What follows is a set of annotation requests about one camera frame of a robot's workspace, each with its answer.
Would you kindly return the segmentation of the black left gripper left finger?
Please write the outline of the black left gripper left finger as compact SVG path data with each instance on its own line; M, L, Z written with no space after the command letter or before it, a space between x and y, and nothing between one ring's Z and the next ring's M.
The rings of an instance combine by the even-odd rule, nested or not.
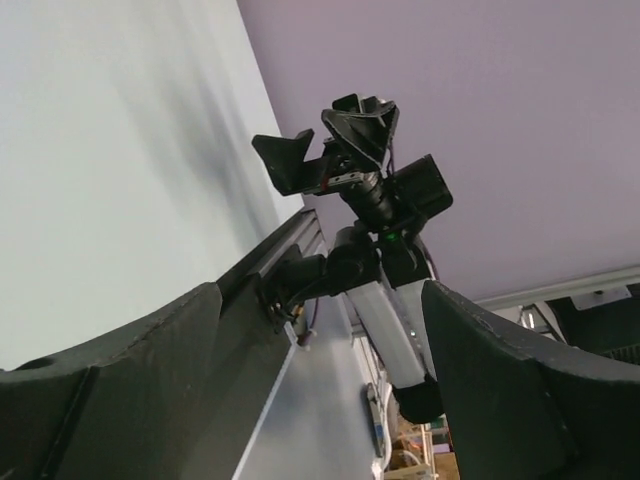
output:
M199 285L159 310L1 374L4 479L175 479L222 306Z

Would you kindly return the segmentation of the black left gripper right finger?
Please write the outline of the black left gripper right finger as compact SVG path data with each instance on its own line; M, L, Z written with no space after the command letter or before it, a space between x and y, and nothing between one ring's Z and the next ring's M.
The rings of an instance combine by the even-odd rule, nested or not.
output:
M461 478L638 478L638 366L548 339L436 280L421 301Z

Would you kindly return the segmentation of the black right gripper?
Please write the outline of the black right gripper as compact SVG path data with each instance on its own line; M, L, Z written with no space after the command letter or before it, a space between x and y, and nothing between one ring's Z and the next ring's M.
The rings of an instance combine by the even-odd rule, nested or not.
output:
M323 140L321 156L309 162L305 155L314 137L312 129L294 138L258 134L251 144L280 194L322 196L381 171L398 119L394 102L380 104L371 113L326 109L321 120L332 137Z

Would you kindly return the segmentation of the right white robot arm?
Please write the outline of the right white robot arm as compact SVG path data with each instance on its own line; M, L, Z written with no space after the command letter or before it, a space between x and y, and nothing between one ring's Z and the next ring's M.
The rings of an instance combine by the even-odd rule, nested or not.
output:
M375 96L335 100L321 114L328 137L312 160L312 130L292 138L254 136L252 146L280 194L336 194L356 216L327 253L294 254L275 266L261 296L279 323L308 300L345 296L387 371L400 414L425 424L444 407L421 301L437 271L420 234L453 197L431 156L396 167L399 115L393 101Z

